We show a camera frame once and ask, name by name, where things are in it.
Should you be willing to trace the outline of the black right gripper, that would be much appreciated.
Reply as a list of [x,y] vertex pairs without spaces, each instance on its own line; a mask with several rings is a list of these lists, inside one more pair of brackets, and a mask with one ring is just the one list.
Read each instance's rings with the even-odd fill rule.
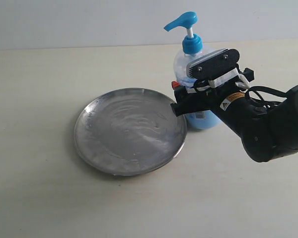
[[171,87],[175,99],[181,99],[170,104],[173,113],[178,117],[210,110],[218,117],[225,112],[231,116],[254,116],[254,107],[247,102],[244,93],[249,89],[249,82],[254,80],[254,71],[249,68],[240,71],[238,66],[236,68],[238,76],[217,88],[211,88],[208,82],[196,79],[193,87],[189,88],[187,93],[185,86],[180,85],[177,81],[172,81]]

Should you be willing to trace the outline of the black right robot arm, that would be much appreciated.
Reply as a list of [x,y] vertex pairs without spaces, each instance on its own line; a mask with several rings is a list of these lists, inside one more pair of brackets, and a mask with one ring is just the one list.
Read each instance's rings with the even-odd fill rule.
[[298,86],[282,92],[264,86],[249,87],[253,71],[237,66],[212,70],[191,88],[171,85],[176,116],[211,111],[240,139],[247,155],[258,163],[298,152]]

